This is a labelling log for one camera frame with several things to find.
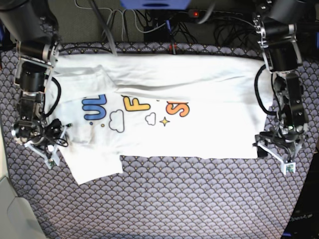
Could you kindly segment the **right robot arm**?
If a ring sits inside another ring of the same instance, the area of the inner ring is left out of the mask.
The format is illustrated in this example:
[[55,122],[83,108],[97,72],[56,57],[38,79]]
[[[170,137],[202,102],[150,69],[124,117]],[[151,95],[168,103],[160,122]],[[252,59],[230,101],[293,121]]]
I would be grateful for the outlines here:
[[66,127],[58,119],[47,122],[61,97],[53,77],[60,50],[58,21],[46,0],[2,0],[0,20],[15,38],[19,56],[14,76],[21,90],[19,117],[11,134],[48,166],[59,164],[57,148],[68,145]]

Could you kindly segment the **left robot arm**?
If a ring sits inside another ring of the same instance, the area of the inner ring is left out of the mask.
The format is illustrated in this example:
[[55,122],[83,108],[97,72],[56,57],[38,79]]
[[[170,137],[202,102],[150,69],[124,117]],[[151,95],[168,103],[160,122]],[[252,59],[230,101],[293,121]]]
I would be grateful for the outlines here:
[[[255,137],[254,146],[259,157],[271,154],[282,166],[289,168],[295,166],[295,157],[308,130],[303,90],[296,75],[297,68],[302,65],[296,37],[297,22],[308,6],[307,0],[258,0],[253,15],[265,62],[254,80],[255,95],[262,111],[277,121],[272,131],[261,132]],[[271,88],[278,104],[275,111],[266,109],[260,97],[258,81],[264,70],[271,74]]]

